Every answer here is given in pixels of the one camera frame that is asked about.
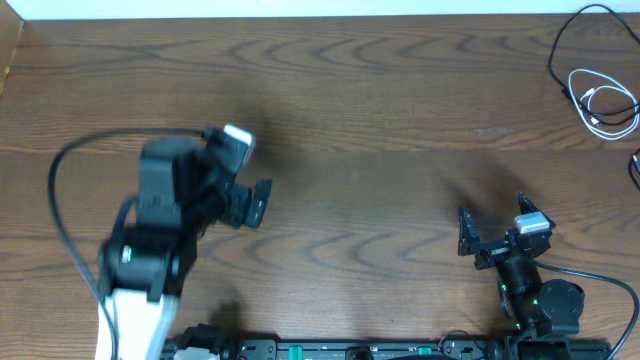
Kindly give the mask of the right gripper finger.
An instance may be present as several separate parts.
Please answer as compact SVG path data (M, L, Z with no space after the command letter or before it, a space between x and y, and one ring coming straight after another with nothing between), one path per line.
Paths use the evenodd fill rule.
M458 210L459 218L459 240L458 250L459 256L470 256L480 251L480 235L473 222L470 213L460 207Z
M524 192L519 192L517 194L517 200L518 200L518 205L519 205L519 208L520 208L520 211L521 211L520 215L527 214L527 213L532 213L532 212L537 212L537 211L542 212L537 206L534 205L534 203L530 199L530 197L527 196ZM556 226L556 224L549 217L546 216L546 218L551 223L551 228L549 230L552 230Z

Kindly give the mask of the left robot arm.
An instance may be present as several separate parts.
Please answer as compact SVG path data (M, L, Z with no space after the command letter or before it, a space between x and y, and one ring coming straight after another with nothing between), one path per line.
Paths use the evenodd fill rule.
M146 143L139 191L125 201L99 252L98 359L157 359L175 318L197 242L216 222L259 227L271 181L236 183L252 139L214 135Z

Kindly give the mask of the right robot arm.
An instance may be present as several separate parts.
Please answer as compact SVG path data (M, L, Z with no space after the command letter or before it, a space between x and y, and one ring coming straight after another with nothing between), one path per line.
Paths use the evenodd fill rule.
M491 340L486 359L570 359L569 337L579 332L584 291L562 279L544 281L534 260L550 248L556 224L524 193L517 194L520 214L500 240L484 242L471 214L458 210L458 254L472 256L478 270L498 274L500 303L516 331Z

